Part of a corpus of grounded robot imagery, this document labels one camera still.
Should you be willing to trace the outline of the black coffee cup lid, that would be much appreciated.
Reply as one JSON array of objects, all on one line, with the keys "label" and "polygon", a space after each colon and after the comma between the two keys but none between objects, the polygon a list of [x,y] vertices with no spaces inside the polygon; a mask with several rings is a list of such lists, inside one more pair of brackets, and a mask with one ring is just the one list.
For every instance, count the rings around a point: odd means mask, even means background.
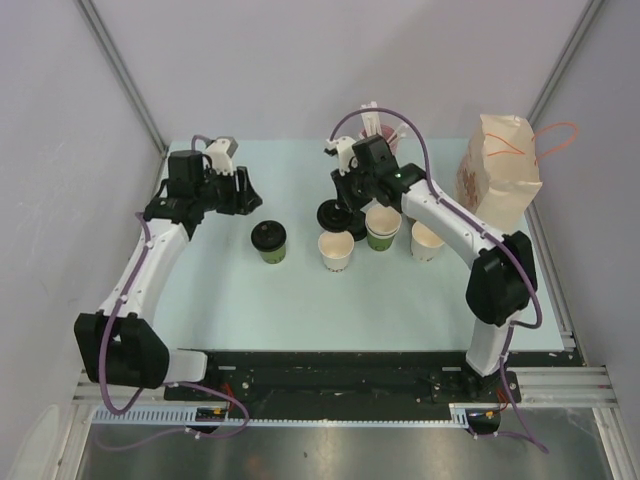
[{"label": "black coffee cup lid", "polygon": [[250,235],[252,245],[260,252],[280,249],[287,239],[285,227],[276,220],[264,220],[256,224]]}]

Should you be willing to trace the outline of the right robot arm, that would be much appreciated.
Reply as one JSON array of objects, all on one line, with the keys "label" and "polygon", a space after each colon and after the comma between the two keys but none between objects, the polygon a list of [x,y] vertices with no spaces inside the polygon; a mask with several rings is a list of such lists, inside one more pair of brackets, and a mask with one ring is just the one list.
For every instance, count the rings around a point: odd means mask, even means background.
[{"label": "right robot arm", "polygon": [[521,231],[503,233],[463,209],[428,167],[399,165],[378,134],[330,139],[325,152],[338,161],[331,178],[341,209],[356,212],[371,201],[391,207],[433,231],[469,268],[465,299],[475,324],[461,388],[473,401],[486,400],[497,389],[513,327],[528,305],[540,305],[531,240]]}]

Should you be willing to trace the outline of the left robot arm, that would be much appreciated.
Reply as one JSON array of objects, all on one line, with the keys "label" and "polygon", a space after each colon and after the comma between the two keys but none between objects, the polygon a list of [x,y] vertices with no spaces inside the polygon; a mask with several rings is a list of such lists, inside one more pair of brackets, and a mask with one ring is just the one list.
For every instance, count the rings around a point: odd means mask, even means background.
[{"label": "left robot arm", "polygon": [[207,355],[169,348],[153,320],[168,277],[205,215],[249,215],[261,204],[246,167],[225,174],[210,154],[179,150],[169,155],[167,177],[137,216],[141,236],[121,278],[96,312],[75,321],[92,382],[142,389],[186,382],[202,400],[219,392],[221,376],[207,366]]}]

